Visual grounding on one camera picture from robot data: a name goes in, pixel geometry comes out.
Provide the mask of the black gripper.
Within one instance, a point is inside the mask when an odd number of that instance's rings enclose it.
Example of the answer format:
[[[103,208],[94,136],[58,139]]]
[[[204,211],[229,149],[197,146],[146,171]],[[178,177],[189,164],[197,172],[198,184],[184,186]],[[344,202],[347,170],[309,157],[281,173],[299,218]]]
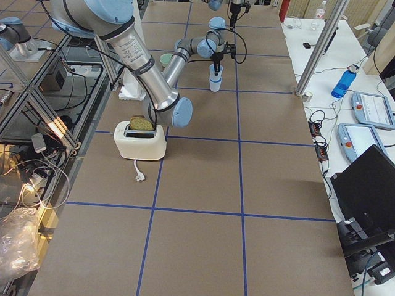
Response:
[[[213,73],[214,76],[221,75],[221,61],[224,58],[224,54],[222,52],[215,52],[211,55],[211,61],[213,62]]]
[[[230,1],[230,28],[234,28],[238,19],[238,14],[244,6],[245,0],[231,0]]]

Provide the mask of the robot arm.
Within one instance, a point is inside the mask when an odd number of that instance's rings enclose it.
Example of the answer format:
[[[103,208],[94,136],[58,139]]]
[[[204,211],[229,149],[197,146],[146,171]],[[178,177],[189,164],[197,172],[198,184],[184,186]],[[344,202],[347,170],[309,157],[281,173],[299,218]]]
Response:
[[[204,1],[212,11],[218,11],[221,7],[222,0],[206,0]],[[251,8],[251,1],[247,0],[231,0],[228,1],[227,14],[230,21],[230,28],[235,29],[237,21],[247,14]]]
[[[147,94],[145,118],[175,128],[188,125],[192,102],[181,97],[173,86],[192,55],[209,59],[224,48],[223,18],[212,18],[205,36],[179,40],[169,65],[160,71],[135,30],[132,1],[52,1],[51,7],[56,28],[83,38],[98,36],[111,44]]]

